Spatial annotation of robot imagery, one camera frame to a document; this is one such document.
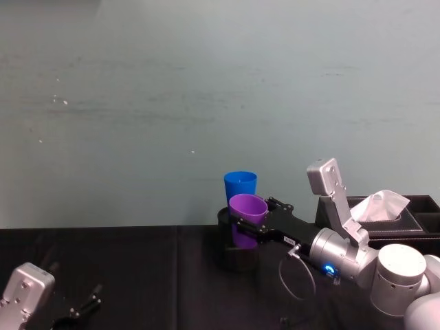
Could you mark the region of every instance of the light blue wall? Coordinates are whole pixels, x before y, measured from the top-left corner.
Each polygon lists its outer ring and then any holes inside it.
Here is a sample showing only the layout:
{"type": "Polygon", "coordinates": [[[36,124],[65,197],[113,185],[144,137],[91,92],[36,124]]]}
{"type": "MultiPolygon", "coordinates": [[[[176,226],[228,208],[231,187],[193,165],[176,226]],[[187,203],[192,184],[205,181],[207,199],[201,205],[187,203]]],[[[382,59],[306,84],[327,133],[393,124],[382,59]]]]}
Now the light blue wall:
{"type": "Polygon", "coordinates": [[[235,169],[313,221],[319,157],[350,195],[440,201],[439,17],[437,0],[2,1],[0,224],[214,223],[235,169]]]}

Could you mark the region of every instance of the tissue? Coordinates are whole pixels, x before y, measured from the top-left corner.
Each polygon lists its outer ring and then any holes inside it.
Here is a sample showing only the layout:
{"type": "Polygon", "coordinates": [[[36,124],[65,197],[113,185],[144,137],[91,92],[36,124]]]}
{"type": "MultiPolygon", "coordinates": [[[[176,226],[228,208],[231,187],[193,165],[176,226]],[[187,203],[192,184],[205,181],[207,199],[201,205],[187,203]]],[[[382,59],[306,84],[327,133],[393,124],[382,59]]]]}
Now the tissue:
{"type": "Polygon", "coordinates": [[[381,190],[368,196],[351,209],[355,221],[393,221],[410,202],[391,190],[381,190]]]}

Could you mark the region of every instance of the robotic arm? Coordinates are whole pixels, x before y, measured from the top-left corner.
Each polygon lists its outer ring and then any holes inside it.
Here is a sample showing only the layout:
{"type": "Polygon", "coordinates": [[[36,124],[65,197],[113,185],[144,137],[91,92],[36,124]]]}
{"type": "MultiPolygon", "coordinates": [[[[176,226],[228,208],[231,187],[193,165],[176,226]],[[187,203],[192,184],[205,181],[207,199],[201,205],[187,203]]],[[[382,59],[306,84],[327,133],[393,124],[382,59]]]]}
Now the robotic arm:
{"type": "Polygon", "coordinates": [[[257,241],[280,241],[339,283],[345,278],[370,291],[373,305],[390,316],[404,316],[406,330],[440,329],[440,258],[412,247],[368,246],[369,234],[350,212],[338,163],[319,160],[307,169],[312,192],[324,197],[332,227],[319,229],[295,218],[293,207],[266,199],[269,214],[261,225],[232,216],[240,231],[257,241]]]}

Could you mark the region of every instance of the black tissue box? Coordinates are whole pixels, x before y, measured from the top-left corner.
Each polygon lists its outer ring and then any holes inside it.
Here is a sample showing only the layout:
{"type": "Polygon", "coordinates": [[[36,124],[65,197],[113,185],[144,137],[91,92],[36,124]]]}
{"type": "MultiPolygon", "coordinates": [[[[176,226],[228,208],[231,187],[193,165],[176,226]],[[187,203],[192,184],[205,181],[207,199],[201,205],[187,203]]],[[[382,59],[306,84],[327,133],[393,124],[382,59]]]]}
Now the black tissue box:
{"type": "MultiPolygon", "coordinates": [[[[361,222],[370,236],[369,246],[380,249],[391,243],[412,246],[422,254],[440,254],[440,207],[431,196],[410,195],[410,200],[396,220],[361,222]]],[[[358,205],[367,196],[347,197],[349,207],[358,205]]],[[[319,198],[315,224],[331,228],[322,197],[319,198]]]]}

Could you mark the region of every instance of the black table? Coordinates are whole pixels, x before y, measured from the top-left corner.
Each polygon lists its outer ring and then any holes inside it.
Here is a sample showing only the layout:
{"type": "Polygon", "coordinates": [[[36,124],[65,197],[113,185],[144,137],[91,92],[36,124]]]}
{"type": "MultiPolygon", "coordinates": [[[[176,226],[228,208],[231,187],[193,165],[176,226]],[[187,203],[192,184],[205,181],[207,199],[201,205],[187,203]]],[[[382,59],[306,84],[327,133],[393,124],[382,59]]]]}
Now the black table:
{"type": "MultiPolygon", "coordinates": [[[[403,329],[353,283],[333,286],[315,272],[317,296],[292,299],[278,279],[287,249],[277,243],[260,247],[255,271],[228,272],[216,262],[216,239],[210,225],[2,230],[0,286],[26,261],[46,269],[59,263],[56,295],[66,306],[102,284],[101,309],[74,329],[403,329]]],[[[310,293],[297,261],[286,262],[284,275],[298,295],[310,293]]],[[[28,330],[49,329],[50,320],[39,318],[28,330]]]]}

